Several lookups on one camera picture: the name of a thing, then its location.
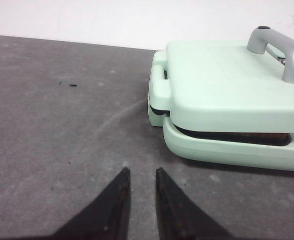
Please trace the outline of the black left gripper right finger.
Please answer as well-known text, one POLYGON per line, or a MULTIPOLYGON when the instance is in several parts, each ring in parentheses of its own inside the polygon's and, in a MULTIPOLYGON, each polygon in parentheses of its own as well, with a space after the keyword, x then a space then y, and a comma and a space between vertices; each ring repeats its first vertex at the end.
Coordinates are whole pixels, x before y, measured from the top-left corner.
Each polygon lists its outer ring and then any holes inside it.
POLYGON ((156 215, 161 240, 229 240, 233 236, 195 205, 163 168, 156 170, 156 215))

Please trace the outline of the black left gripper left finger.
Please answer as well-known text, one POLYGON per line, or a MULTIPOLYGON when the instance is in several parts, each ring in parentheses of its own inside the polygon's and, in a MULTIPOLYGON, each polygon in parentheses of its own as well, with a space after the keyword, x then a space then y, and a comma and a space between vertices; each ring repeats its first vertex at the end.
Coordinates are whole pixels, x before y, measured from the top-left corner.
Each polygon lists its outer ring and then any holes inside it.
POLYGON ((130 169, 125 167, 93 202, 54 233, 52 239, 125 240, 130 206, 130 169))

